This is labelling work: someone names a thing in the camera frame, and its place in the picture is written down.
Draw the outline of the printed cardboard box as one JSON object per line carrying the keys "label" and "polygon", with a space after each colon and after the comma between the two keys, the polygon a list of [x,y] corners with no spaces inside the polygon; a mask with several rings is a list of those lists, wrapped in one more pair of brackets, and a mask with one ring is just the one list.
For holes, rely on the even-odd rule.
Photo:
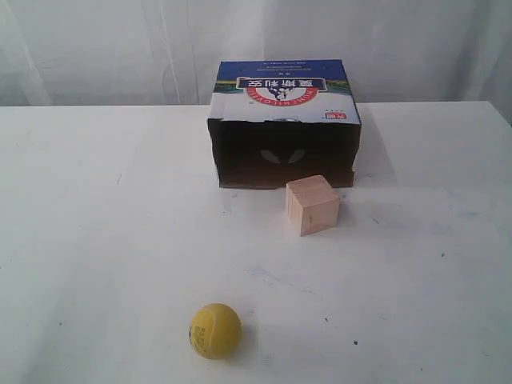
{"label": "printed cardboard box", "polygon": [[354,184],[362,122],[340,59],[221,62],[207,128],[222,188]]}

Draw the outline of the yellow tennis ball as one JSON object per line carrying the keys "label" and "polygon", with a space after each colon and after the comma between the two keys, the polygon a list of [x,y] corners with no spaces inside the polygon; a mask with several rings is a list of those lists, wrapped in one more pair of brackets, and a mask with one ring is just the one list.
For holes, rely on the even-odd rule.
{"label": "yellow tennis ball", "polygon": [[230,357],[242,337],[242,324],[237,313],[223,303],[211,303],[193,316],[188,330],[192,348],[207,359]]}

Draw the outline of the wooden cube block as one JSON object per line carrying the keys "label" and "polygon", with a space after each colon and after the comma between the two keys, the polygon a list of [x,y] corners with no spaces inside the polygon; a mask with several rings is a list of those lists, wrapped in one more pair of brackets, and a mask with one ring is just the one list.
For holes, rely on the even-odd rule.
{"label": "wooden cube block", "polygon": [[300,236],[336,227],[340,197],[322,175],[286,184],[286,214]]}

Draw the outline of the white backdrop curtain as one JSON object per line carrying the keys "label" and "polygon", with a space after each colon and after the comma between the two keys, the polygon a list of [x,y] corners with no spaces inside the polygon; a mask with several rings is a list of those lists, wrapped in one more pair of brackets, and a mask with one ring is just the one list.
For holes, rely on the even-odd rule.
{"label": "white backdrop curtain", "polygon": [[4,1],[5,106],[207,104],[221,61],[339,58],[360,102],[511,112],[508,1]]}

